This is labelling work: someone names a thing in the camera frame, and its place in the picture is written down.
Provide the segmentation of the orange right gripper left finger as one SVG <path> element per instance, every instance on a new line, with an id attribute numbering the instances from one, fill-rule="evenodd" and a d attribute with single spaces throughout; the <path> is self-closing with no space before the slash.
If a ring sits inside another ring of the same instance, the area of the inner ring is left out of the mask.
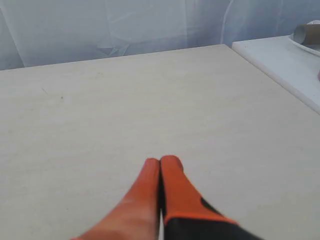
<path id="1" fill-rule="evenodd" d="M 157 240 L 159 210 L 160 161 L 148 158 L 135 182 L 100 222 L 76 240 Z"/>

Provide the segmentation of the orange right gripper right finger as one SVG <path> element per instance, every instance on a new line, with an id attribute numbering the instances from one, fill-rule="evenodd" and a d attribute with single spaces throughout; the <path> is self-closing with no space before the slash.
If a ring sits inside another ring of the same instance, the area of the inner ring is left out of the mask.
<path id="1" fill-rule="evenodd" d="M 180 159 L 160 159 L 162 217 L 166 240 L 257 240 L 236 221 L 212 207 L 184 173 Z"/>

